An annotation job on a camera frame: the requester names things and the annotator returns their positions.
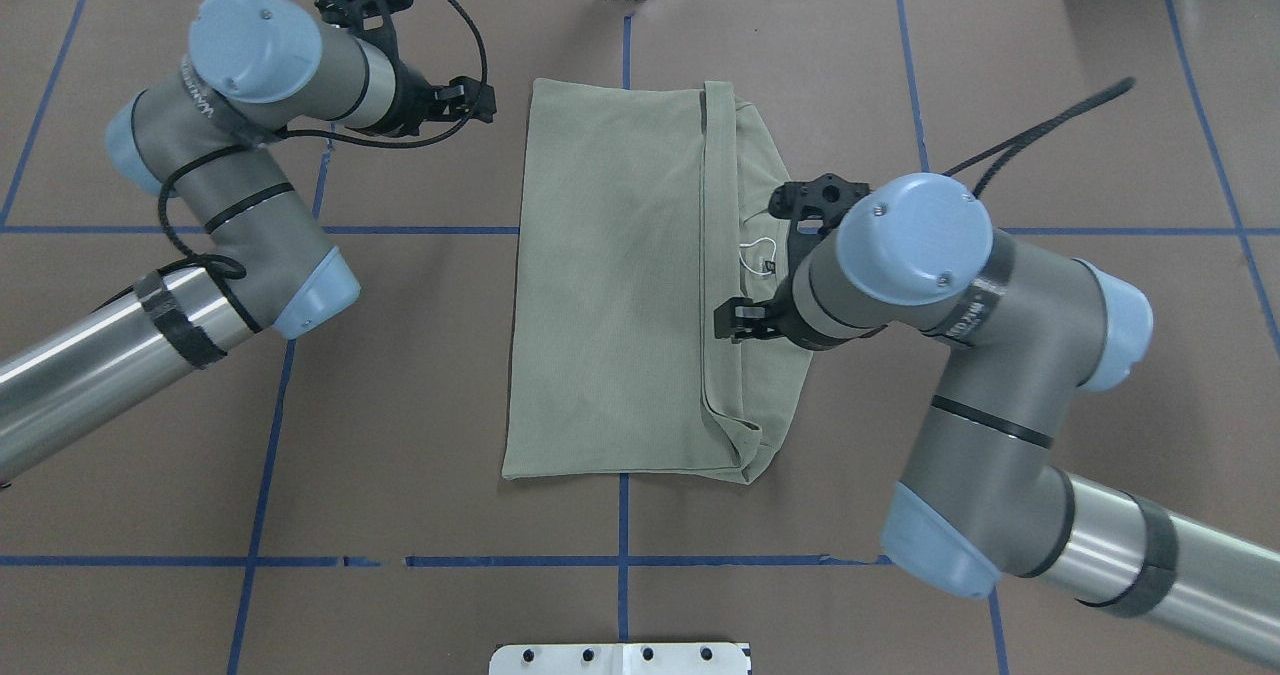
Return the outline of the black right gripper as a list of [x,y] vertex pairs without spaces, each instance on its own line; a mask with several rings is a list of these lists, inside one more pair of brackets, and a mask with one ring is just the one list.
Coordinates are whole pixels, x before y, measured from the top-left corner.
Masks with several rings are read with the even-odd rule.
[[718,341],[744,342],[783,338],[801,348],[833,348],[851,336],[832,336],[804,320],[794,287],[805,279],[800,265],[835,232],[850,209],[870,193],[865,182],[824,174],[809,182],[785,182],[771,196],[768,213],[787,224],[787,275],[771,300],[732,297],[712,314]]

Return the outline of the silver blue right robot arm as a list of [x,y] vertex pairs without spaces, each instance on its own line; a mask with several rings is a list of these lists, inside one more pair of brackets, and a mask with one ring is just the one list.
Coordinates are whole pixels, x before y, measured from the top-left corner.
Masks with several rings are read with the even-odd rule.
[[1146,356],[1139,289],[998,229],[942,174],[785,182],[767,211],[788,227],[787,274],[768,300],[726,300],[717,337],[827,351],[904,324],[948,346],[881,529],[887,558],[973,599],[1005,575],[1043,581],[1277,667],[1276,552],[1050,462],[1074,397]]

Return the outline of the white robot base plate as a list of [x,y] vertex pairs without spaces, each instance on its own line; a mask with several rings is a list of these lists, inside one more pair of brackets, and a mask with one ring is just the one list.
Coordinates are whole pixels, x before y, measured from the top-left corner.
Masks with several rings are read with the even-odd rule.
[[751,674],[750,647],[732,642],[509,644],[489,674]]

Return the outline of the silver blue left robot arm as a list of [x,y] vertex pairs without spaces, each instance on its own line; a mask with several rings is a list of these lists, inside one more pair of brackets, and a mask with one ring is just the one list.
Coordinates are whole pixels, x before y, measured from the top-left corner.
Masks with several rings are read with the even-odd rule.
[[356,302],[361,287],[271,146],[320,138],[422,149],[497,97],[471,15],[444,0],[477,49],[477,77],[434,85],[401,56],[393,18],[415,0],[204,0],[174,76],[109,123],[115,169],[154,196],[178,259],[3,365],[3,484],[60,453],[252,336],[294,341]]

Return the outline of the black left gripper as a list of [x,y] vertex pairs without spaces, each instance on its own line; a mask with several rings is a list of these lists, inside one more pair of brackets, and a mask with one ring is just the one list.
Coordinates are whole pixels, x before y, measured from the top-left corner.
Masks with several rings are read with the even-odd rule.
[[365,136],[419,136],[428,122],[479,120],[492,124],[497,94],[492,85],[456,77],[434,86],[399,53],[393,15],[413,0],[316,0],[321,22],[344,29],[360,42],[366,76],[360,101],[338,122]]

